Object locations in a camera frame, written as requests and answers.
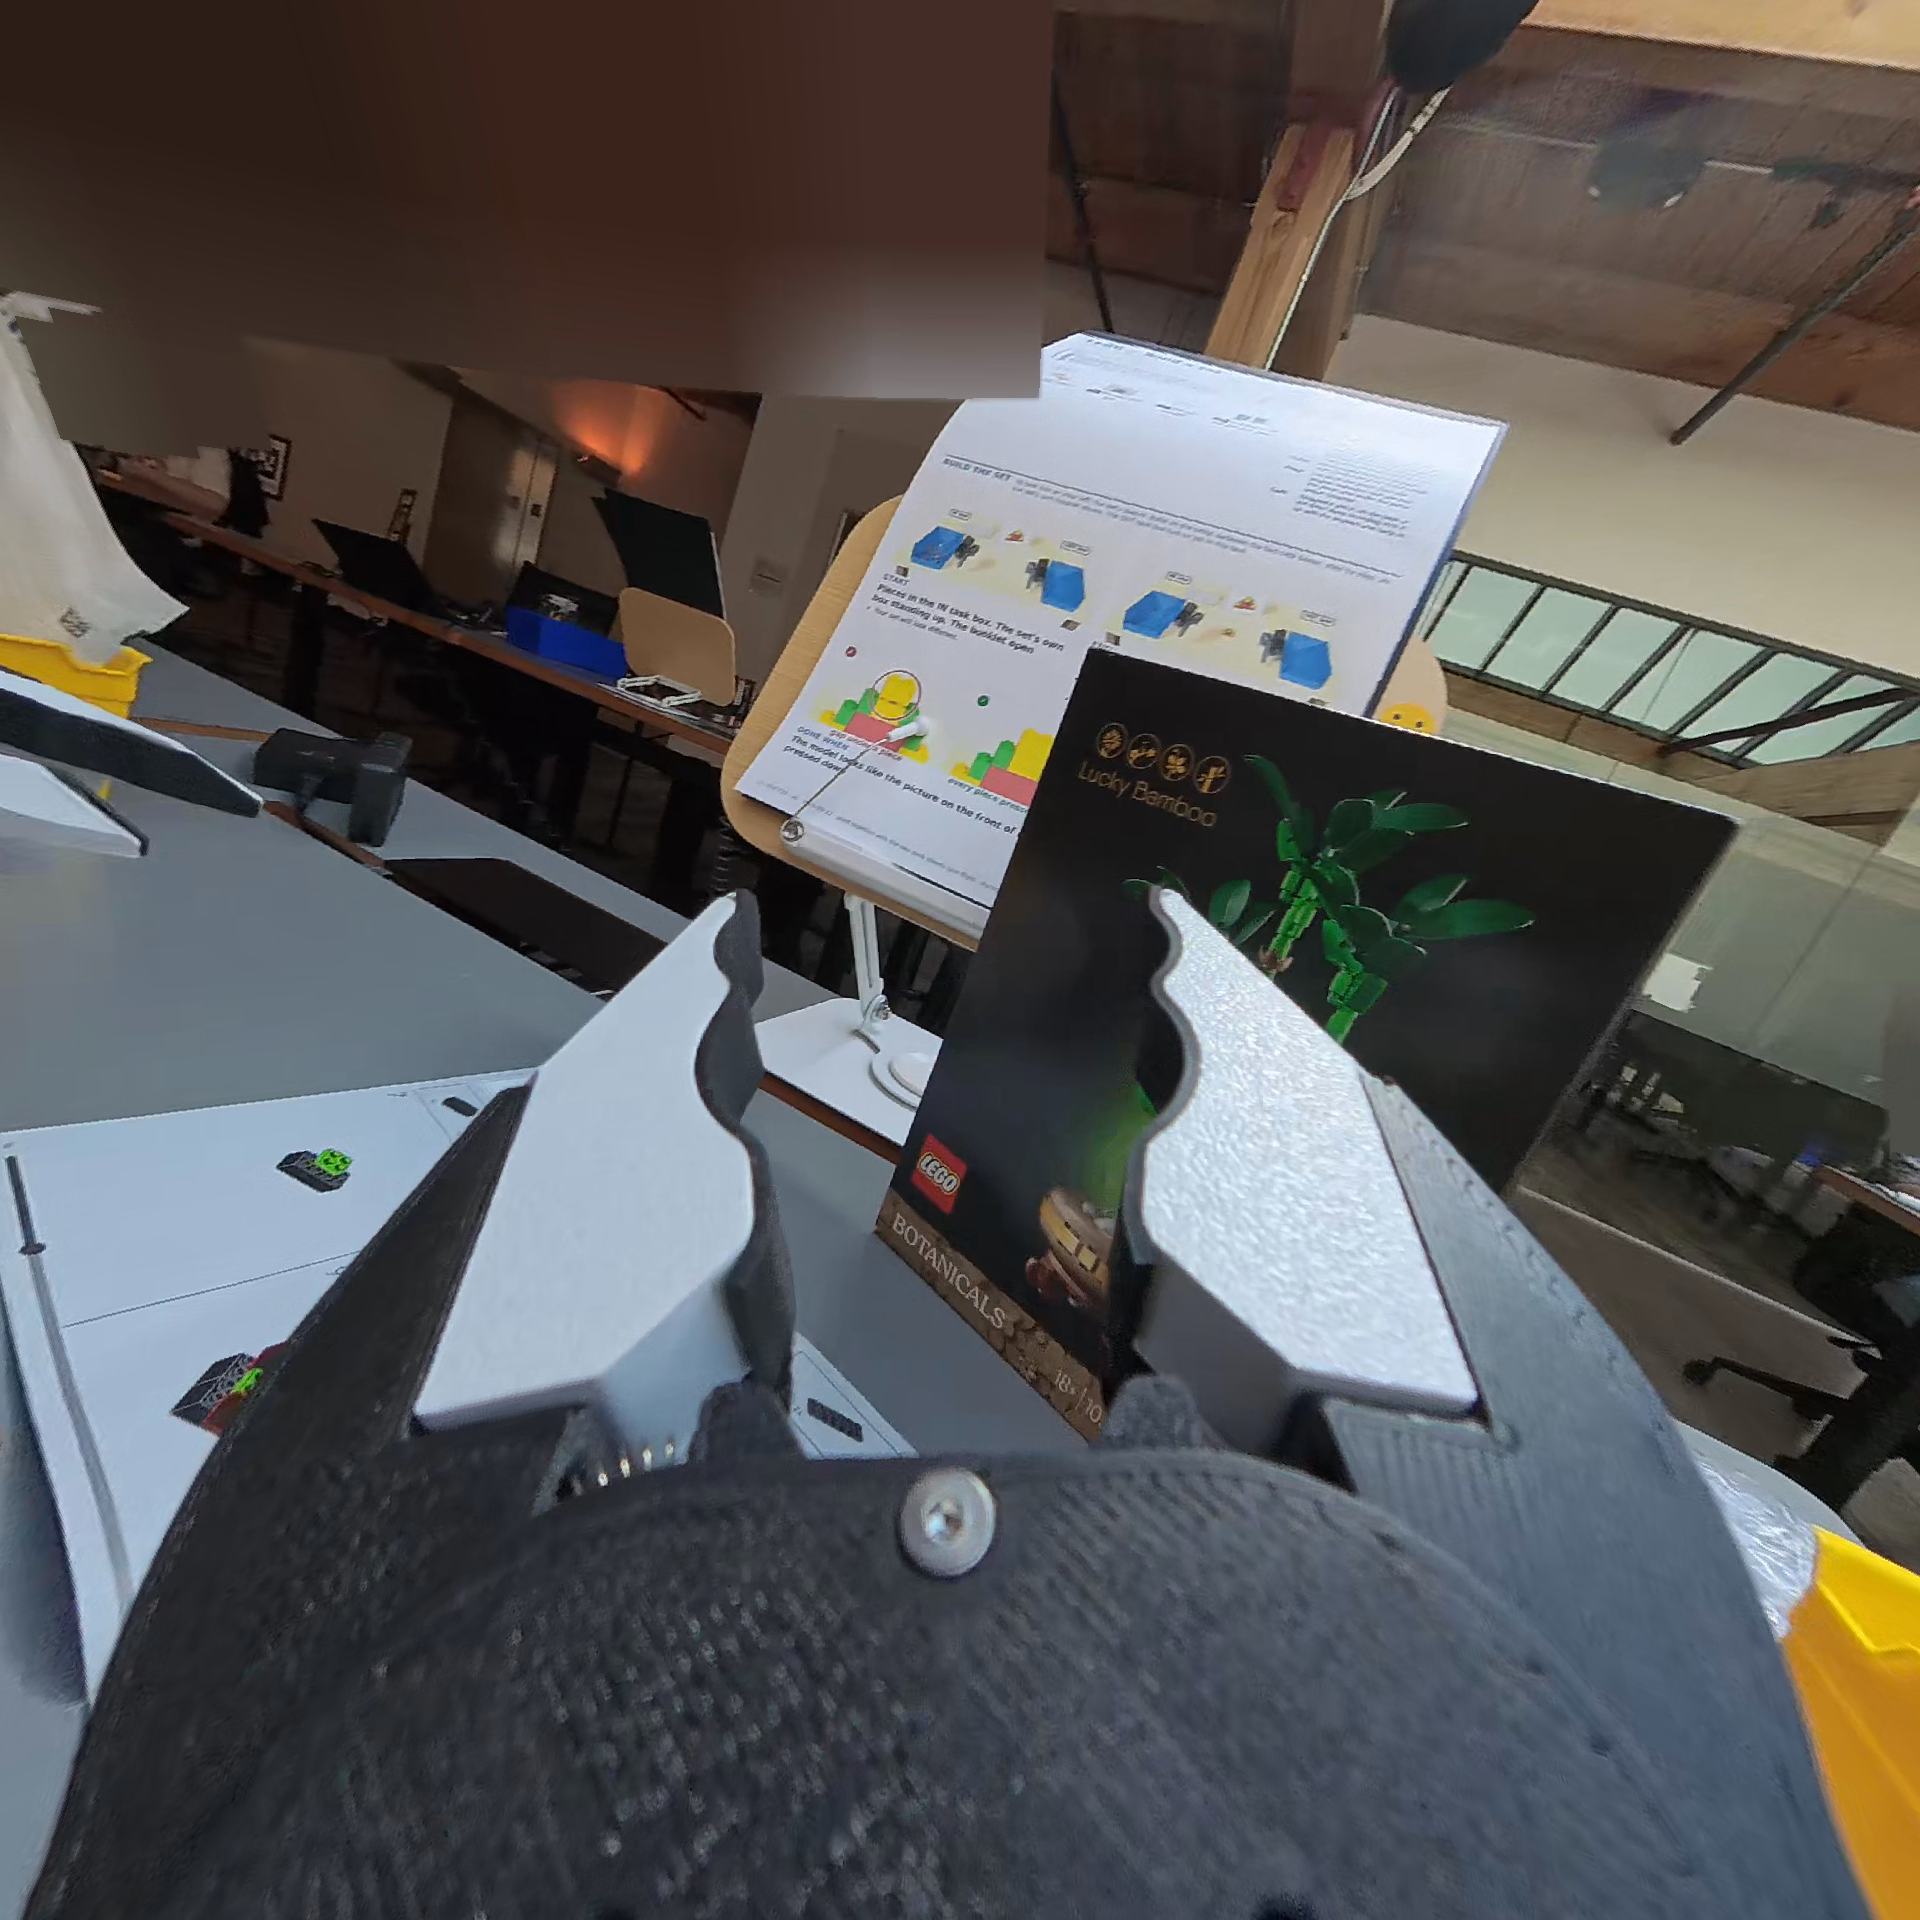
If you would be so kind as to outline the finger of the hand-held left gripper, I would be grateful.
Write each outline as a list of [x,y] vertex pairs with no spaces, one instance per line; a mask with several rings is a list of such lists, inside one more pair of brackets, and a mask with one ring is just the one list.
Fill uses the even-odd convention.
[[183,805],[239,818],[263,813],[258,792],[200,753],[71,693],[3,672],[3,747],[106,776]]
[[145,832],[67,773],[35,759],[3,756],[4,863],[55,853],[139,861],[149,848]]

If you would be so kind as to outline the long wooden table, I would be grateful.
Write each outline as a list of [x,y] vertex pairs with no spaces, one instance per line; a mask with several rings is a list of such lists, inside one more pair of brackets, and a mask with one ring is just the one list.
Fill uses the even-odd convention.
[[641,730],[660,732],[671,738],[691,742],[718,756],[728,756],[738,738],[738,728],[711,727],[701,718],[688,717],[680,708],[639,698],[619,685],[601,680],[585,671],[564,663],[548,660],[541,654],[513,646],[507,636],[472,630],[458,623],[447,623],[427,612],[418,612],[377,592],[357,588],[353,582],[333,576],[314,565],[300,563],[263,541],[251,541],[245,534],[215,524],[193,512],[178,510],[175,500],[145,474],[94,472],[92,481],[105,492],[139,500],[159,510],[181,538],[199,541],[221,549],[234,559],[287,576],[297,588],[319,596],[324,606],[339,606],[345,612],[368,621],[383,621],[408,630],[427,642],[447,646],[477,660],[489,660],[503,671],[538,680],[564,693],[572,700],[589,702],[594,710],[617,717]]

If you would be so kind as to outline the black plant toy box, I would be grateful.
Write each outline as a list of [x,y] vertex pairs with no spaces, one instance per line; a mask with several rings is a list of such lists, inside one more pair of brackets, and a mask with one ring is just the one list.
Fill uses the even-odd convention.
[[1173,1091],[1152,892],[1504,1195],[1737,823],[1098,652],[1027,809],[876,1235],[1077,1434],[1134,1369],[1131,1157]]

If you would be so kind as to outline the printed instruction sheet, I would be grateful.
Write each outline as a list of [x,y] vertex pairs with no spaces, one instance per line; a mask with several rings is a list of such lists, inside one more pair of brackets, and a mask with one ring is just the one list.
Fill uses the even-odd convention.
[[1077,334],[964,400],[737,776],[801,859],[984,919],[1090,659],[1371,714],[1508,429]]

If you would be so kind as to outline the wooden instruction board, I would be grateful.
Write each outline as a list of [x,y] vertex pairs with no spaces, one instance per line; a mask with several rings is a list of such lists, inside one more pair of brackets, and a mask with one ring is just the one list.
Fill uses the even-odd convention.
[[880,868],[853,872],[825,853],[791,847],[783,838],[787,815],[773,805],[742,794],[742,781],[756,756],[776,738],[788,714],[799,707],[805,686],[853,606],[856,592],[890,532],[901,495],[880,502],[851,531],[849,541],[828,565],[820,587],[792,628],[780,659],[761,686],[756,704],[738,730],[722,770],[722,805],[733,832],[752,851],[776,861],[794,875],[870,900],[878,911],[911,922],[950,949],[976,951],[990,911],[969,902],[941,904],[909,897],[902,882],[883,879]]

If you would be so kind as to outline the blue plastic bin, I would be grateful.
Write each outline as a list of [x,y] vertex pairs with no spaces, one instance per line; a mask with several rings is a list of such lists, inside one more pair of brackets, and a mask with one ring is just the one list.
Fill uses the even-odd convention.
[[508,642],[526,656],[569,667],[604,683],[630,675],[621,640],[572,621],[554,619],[537,606],[510,606],[503,615]]

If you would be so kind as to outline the black office chair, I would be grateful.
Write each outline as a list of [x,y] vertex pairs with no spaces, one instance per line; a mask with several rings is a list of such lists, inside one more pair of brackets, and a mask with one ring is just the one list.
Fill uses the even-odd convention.
[[1864,1226],[1838,1229],[1836,1239],[1834,1251],[1820,1245],[1800,1261],[1793,1285],[1838,1327],[1827,1343],[1852,1369],[1845,1394],[1733,1357],[1691,1358],[1683,1381],[1747,1381],[1817,1425],[1805,1449],[1779,1455],[1775,1466],[1838,1513],[1887,1465],[1919,1469],[1919,1272],[1916,1230],[1879,1252]]

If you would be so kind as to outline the black flat panel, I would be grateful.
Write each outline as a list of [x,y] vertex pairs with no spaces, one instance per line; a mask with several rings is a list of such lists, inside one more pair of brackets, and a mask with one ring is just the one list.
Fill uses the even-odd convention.
[[400,859],[404,892],[596,998],[611,998],[667,940],[504,859]]

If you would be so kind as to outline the black electronic device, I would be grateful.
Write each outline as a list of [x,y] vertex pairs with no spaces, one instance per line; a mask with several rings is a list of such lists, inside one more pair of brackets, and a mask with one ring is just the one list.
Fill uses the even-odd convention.
[[314,805],[345,805],[346,838],[381,851],[402,811],[412,754],[415,742],[400,732],[353,740],[283,728],[256,747],[253,783],[287,796],[300,820]]

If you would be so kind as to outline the white board stand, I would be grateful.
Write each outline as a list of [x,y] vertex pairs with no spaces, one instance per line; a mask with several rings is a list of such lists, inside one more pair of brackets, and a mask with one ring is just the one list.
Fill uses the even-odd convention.
[[933,1080],[943,1040],[893,1011],[883,985],[875,902],[853,895],[846,916],[854,994],[763,1021],[761,1059],[776,1092],[806,1096],[830,1119],[901,1149]]

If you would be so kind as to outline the building instruction booklet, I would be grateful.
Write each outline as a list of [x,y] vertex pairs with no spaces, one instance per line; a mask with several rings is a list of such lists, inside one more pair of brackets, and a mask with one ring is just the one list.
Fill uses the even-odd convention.
[[526,1071],[4,1138],[4,1302],[53,1484],[84,1700],[227,1414]]

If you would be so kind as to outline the small wooden board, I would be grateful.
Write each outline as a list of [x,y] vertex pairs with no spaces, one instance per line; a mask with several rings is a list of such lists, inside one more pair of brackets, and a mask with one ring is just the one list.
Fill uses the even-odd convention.
[[737,636],[722,617],[630,587],[617,599],[612,638],[628,679],[675,683],[717,708],[735,704]]

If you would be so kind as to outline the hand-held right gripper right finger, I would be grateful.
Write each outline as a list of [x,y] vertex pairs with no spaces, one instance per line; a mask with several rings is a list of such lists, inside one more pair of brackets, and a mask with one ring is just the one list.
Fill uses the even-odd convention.
[[1128,1158],[1134,1347],[1233,1449],[1345,1400],[1458,1423],[1480,1394],[1371,1076],[1183,895],[1152,886],[1173,1088]]

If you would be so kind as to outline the white numbered paper bag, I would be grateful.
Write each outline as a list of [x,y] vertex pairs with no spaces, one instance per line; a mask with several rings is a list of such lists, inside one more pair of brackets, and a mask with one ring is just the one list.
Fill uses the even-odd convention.
[[92,667],[186,612],[125,549],[78,451],[62,438],[22,336],[25,323],[90,318],[94,306],[3,299],[3,633],[61,644]]

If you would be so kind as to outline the yellow plastic bin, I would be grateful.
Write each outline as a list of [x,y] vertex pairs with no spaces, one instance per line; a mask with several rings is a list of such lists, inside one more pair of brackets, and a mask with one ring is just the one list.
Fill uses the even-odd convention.
[[145,669],[153,654],[123,644],[105,663],[86,663],[59,640],[3,636],[3,671],[37,683],[114,718],[133,718]]
[[1879,1919],[1919,1915],[1919,1576],[1812,1530],[1785,1661],[1854,1877]]

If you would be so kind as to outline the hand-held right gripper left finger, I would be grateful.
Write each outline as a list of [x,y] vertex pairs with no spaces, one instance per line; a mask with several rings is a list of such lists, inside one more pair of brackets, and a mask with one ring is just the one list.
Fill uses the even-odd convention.
[[686,925],[526,1084],[418,1390],[423,1428],[589,1408],[632,1465],[684,1458],[709,1399],[784,1413],[797,1290],[770,1167],[756,900]]

